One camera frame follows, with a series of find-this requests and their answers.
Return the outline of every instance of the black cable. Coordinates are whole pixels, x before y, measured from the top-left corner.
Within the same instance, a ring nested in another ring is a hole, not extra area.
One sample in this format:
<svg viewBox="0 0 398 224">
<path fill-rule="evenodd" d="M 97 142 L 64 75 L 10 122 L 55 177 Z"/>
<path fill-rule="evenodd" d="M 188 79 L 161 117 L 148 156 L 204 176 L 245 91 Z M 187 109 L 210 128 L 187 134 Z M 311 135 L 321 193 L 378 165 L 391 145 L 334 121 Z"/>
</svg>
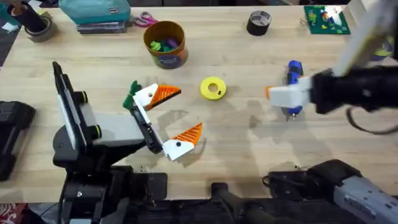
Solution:
<svg viewBox="0 0 398 224">
<path fill-rule="evenodd" d="M 350 107 L 350 108 L 348 108 L 346 110 L 348 123 L 352 127 L 356 128 L 356 129 L 358 129 L 360 131 L 364 131 L 364 132 L 375 134 L 375 135 L 387 135 L 387 134 L 394 134 L 394 133 L 398 132 L 398 125 L 396 125 L 396 126 L 394 126 L 392 128 L 389 128 L 387 130 L 383 130 L 383 131 L 370 131 L 370 130 L 367 130 L 367 129 L 364 129 L 364 128 L 360 127 L 359 125 L 356 124 L 356 122 L 355 122 L 355 120 L 353 118 L 353 112 L 352 112 L 353 109 L 354 109 L 354 107 Z"/>
<path fill-rule="evenodd" d="M 280 177 L 275 177 L 275 176 L 273 176 L 272 178 L 275 179 L 275 180 L 281 181 L 281 182 L 285 182 L 286 184 L 293 185 L 293 186 L 295 186 L 295 187 L 304 187 L 304 186 L 305 186 L 304 183 L 300 183 L 300 182 L 297 182 L 297 181 L 289 180 L 289 179 L 286 179 L 286 178 L 280 178 Z M 266 187 L 269 188 L 269 183 L 266 182 L 266 179 L 269 179 L 269 176 L 268 176 L 268 175 L 267 175 L 267 176 L 264 176 L 264 177 L 262 178 L 262 183 L 263 183 Z"/>
<path fill-rule="evenodd" d="M 232 216 L 231 210 L 228 208 L 228 205 L 227 205 L 227 204 L 224 202 L 224 200 L 222 200 L 222 199 L 220 200 L 220 202 L 221 202 L 221 205 L 223 206 L 223 208 L 224 208 L 226 214 L 228 215 L 229 220 L 231 221 L 231 223 L 232 223 L 232 224 L 235 224 L 235 219 L 234 219 L 234 217 Z"/>
<path fill-rule="evenodd" d="M 211 202 L 211 199 L 208 200 L 203 200 L 200 202 L 194 202 L 194 203 L 182 203 L 181 206 L 179 207 L 179 210 L 184 210 L 186 208 L 192 208 L 192 207 L 196 207 L 199 205 L 204 205 Z M 146 210 L 150 211 L 150 212 L 169 212 L 171 211 L 171 208 L 150 208 L 150 207 L 145 207 Z"/>
<path fill-rule="evenodd" d="M 41 218 L 46 212 L 48 212 L 51 208 L 53 208 L 54 206 L 56 206 L 56 204 L 58 204 L 58 202 L 52 204 L 51 206 L 49 206 L 48 209 L 44 210 L 44 212 L 42 212 L 39 217 Z"/>
<path fill-rule="evenodd" d="M 68 179 L 69 179 L 69 172 L 67 171 L 67 176 L 65 177 L 65 180 L 63 181 L 63 185 L 62 185 L 60 200 L 58 201 L 57 224 L 62 223 L 62 221 L 61 221 L 62 204 L 63 204 L 63 198 L 64 198 L 64 193 L 65 193 L 65 186 L 67 184 Z"/>
</svg>

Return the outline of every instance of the pink scissors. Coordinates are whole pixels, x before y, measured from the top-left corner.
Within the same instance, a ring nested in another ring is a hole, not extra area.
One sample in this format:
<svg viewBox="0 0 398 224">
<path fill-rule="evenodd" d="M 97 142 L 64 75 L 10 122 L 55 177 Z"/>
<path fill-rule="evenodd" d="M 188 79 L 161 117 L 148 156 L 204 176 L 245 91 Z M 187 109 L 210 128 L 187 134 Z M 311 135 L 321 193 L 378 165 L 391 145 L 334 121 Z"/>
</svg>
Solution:
<svg viewBox="0 0 398 224">
<path fill-rule="evenodd" d="M 142 12 L 140 14 L 140 17 L 134 18 L 135 25 L 137 25 L 139 27 L 149 27 L 150 25 L 152 25 L 156 22 L 157 22 L 157 20 L 155 18 L 153 18 L 152 15 L 147 11 Z"/>
</svg>

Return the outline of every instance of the pencil cup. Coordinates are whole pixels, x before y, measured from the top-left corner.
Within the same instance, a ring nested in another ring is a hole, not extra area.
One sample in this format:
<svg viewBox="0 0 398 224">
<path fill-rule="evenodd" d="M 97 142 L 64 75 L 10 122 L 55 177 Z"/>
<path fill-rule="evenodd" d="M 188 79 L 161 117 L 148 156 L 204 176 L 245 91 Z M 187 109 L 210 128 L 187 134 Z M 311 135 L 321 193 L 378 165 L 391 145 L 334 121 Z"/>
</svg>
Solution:
<svg viewBox="0 0 398 224">
<path fill-rule="evenodd" d="M 167 52 L 153 50 L 150 43 L 162 42 L 172 39 L 177 43 L 177 47 Z M 148 27 L 144 33 L 144 43 L 151 54 L 156 65 L 164 69 L 178 68 L 183 65 L 188 58 L 188 50 L 185 46 L 184 31 L 175 22 L 160 21 Z"/>
</svg>

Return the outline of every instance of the blue object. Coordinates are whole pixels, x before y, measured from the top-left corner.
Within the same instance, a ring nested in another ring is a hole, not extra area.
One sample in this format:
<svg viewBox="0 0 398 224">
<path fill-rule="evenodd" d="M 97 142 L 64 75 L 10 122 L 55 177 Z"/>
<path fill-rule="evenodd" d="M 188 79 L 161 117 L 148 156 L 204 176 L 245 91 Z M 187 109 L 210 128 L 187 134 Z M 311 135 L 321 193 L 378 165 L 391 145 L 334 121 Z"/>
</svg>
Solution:
<svg viewBox="0 0 398 224">
<path fill-rule="evenodd" d="M 19 25 L 19 22 L 16 21 L 7 13 L 7 6 L 2 2 L 0 2 L 0 18 L 4 19 L 5 21 L 11 23 L 14 26 Z"/>
<path fill-rule="evenodd" d="M 127 0 L 59 0 L 60 9 L 76 24 L 127 21 Z"/>
<path fill-rule="evenodd" d="M 289 71 L 287 73 L 287 84 L 294 85 L 299 82 L 299 78 L 303 76 L 303 67 L 301 62 L 296 60 L 291 60 L 288 65 Z M 288 108 L 287 112 L 290 115 L 297 115 L 303 109 L 302 106 L 298 106 L 296 108 Z"/>
</svg>

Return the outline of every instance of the roll of tape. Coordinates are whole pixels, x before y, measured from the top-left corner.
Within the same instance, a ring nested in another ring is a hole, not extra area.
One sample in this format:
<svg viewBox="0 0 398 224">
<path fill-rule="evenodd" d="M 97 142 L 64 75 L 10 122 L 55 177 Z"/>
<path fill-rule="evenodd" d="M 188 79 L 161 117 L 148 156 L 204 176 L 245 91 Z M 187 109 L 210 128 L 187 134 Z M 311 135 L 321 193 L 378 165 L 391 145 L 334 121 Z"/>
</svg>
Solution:
<svg viewBox="0 0 398 224">
<path fill-rule="evenodd" d="M 250 14 L 246 29 L 251 35 L 264 35 L 271 24 L 271 15 L 264 11 L 254 11 Z"/>
<path fill-rule="evenodd" d="M 210 91 L 210 85 L 216 85 L 216 91 Z M 209 100 L 218 100 L 226 93 L 226 85 L 225 82 L 218 77 L 208 77 L 202 81 L 200 85 L 200 92 Z"/>
<path fill-rule="evenodd" d="M 25 32 L 29 34 L 28 38 L 36 43 L 44 42 L 55 35 L 57 32 L 57 25 L 48 17 L 40 16 L 46 24 L 46 28 L 40 32 L 32 32 L 25 27 Z"/>
</svg>

